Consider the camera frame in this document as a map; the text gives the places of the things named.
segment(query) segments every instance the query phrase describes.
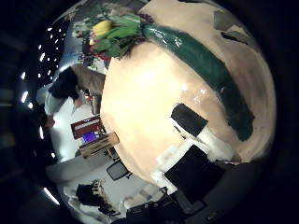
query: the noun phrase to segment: hair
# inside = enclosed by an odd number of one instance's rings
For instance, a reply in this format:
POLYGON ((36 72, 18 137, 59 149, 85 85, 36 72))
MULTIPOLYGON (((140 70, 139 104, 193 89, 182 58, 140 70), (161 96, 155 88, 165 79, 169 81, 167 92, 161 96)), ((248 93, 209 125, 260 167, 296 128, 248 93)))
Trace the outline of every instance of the hair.
POLYGON ((43 111, 41 113, 41 115, 39 116, 39 124, 40 124, 40 126, 45 127, 46 122, 47 122, 47 115, 46 115, 46 112, 43 111))

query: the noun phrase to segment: ceiling light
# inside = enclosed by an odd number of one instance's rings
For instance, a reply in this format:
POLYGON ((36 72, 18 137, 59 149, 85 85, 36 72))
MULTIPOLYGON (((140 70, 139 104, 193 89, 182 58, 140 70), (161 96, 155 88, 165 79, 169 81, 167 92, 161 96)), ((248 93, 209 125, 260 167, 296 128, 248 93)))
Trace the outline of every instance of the ceiling light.
POLYGON ((41 55, 40 55, 40 58, 39 58, 39 61, 42 62, 44 60, 44 57, 45 57, 45 52, 43 52, 41 55))
POLYGON ((60 72, 63 72, 66 68, 68 68, 68 64, 67 65, 64 65, 64 66, 62 66, 59 70, 60 70, 60 72))
POLYGON ((53 197, 53 195, 49 192, 48 189, 44 188, 44 191, 46 192, 49 198, 51 198, 57 205, 60 205, 59 202, 53 197))
POLYGON ((41 126, 39 126, 39 136, 41 139, 44 139, 44 132, 43 132, 43 128, 41 126))
POLYGON ((22 94, 22 97, 21 97, 21 102, 22 102, 22 103, 24 103, 24 102, 26 101, 27 95, 28 95, 28 91, 25 91, 25 92, 22 94))
POLYGON ((30 109, 32 109, 32 108, 34 107, 34 105, 30 102, 30 103, 28 104, 28 107, 29 107, 30 109))
POLYGON ((26 73, 23 72, 23 73, 21 74, 21 79, 25 79, 25 76, 26 76, 26 73))

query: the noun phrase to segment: black chair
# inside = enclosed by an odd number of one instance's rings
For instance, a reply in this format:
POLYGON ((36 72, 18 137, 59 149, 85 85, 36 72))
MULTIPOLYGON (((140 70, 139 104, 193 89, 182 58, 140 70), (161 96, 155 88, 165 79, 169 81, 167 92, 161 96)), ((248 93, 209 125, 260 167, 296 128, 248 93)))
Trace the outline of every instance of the black chair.
POLYGON ((165 177, 181 190, 190 203, 195 203, 216 185, 223 173, 200 148, 191 146, 177 164, 165 173, 165 177))
POLYGON ((118 180, 125 175, 128 175, 127 178, 131 176, 131 172, 127 170, 127 168, 123 165, 121 160, 115 161, 112 165, 106 168, 107 173, 113 180, 118 180))

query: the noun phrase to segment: yellow flower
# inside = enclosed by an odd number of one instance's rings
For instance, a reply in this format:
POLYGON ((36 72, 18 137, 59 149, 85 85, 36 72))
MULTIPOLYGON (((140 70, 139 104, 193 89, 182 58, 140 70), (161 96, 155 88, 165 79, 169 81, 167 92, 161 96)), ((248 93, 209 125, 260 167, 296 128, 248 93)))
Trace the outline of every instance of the yellow flower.
POLYGON ((93 27, 95 35, 103 35, 111 30, 112 21, 100 21, 93 27))

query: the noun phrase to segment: chair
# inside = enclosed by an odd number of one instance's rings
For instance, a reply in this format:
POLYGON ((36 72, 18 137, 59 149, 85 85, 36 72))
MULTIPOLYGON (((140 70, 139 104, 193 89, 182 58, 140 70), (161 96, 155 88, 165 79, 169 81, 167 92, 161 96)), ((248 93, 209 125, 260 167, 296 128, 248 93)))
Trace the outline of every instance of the chair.
POLYGON ((115 161, 112 165, 106 168, 107 173, 113 180, 118 180, 125 175, 128 175, 127 178, 130 177, 132 173, 130 173, 127 168, 123 165, 121 160, 115 161))

